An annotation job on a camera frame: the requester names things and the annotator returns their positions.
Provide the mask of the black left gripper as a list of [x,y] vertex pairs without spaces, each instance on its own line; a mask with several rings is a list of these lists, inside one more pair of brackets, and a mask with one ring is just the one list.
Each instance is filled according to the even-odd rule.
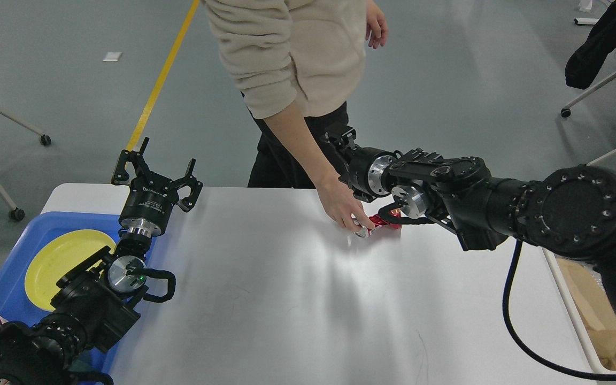
[[[172,182],[173,187],[153,183],[152,172],[144,160],[149,141],[149,137],[145,137],[139,150],[123,149],[120,152],[111,184],[129,186],[130,189],[118,219],[122,231],[155,238],[166,233],[175,205],[182,212],[190,212],[195,207],[203,183],[194,175],[195,158],[189,161],[185,175]],[[190,192],[179,198],[179,190],[185,187]]]

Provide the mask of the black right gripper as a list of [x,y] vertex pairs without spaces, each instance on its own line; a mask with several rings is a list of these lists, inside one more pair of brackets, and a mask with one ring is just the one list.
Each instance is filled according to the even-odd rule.
[[345,183],[354,197],[370,203],[390,195],[384,184],[384,172],[397,160],[395,153],[360,147],[356,143],[357,132],[349,125],[329,125],[322,135],[327,160],[345,166]]

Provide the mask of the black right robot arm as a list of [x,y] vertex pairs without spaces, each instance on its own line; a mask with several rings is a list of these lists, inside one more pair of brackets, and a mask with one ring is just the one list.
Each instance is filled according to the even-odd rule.
[[479,157],[443,158],[420,148],[402,153],[356,144],[344,124],[327,128],[320,141],[332,147],[345,171],[340,181],[362,202],[392,196],[379,209],[391,224],[437,224],[453,233],[464,251],[494,250],[516,241],[503,290],[503,320],[516,345],[541,365],[576,378],[616,382],[616,374],[576,371],[528,348],[509,314],[511,288],[524,243],[600,275],[616,315],[616,173],[580,164],[545,180],[496,178]]

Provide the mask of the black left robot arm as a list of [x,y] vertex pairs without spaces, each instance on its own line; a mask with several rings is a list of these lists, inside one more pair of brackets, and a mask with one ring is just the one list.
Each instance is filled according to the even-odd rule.
[[113,185],[129,186],[118,222],[118,243],[83,257],[56,281],[53,311],[33,326],[8,321],[0,326],[0,380],[10,384],[112,384],[100,371],[74,371],[84,352],[106,353],[136,324],[141,301],[161,304],[176,289],[172,272],[148,268],[152,240],[165,233],[173,208],[189,212],[203,184],[191,160],[183,177],[158,174],[144,160],[148,139],[139,150],[122,150]]

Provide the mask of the person right forearm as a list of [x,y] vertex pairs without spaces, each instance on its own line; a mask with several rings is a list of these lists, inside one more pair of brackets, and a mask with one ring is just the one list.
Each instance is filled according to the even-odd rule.
[[296,102],[263,119],[272,134],[293,156],[317,188],[338,181],[334,166],[313,138]]

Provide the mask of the person right hand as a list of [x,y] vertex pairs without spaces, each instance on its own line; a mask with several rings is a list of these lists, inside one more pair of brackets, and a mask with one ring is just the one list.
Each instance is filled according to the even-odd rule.
[[360,232],[362,227],[374,229],[375,224],[364,212],[362,203],[336,174],[321,177],[314,184],[325,213],[337,225],[352,233]]

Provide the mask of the person left hand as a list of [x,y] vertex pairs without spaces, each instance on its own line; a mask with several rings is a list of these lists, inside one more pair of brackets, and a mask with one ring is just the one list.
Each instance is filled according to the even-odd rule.
[[386,15],[375,1],[366,1],[366,41],[374,50],[386,45],[389,36]]

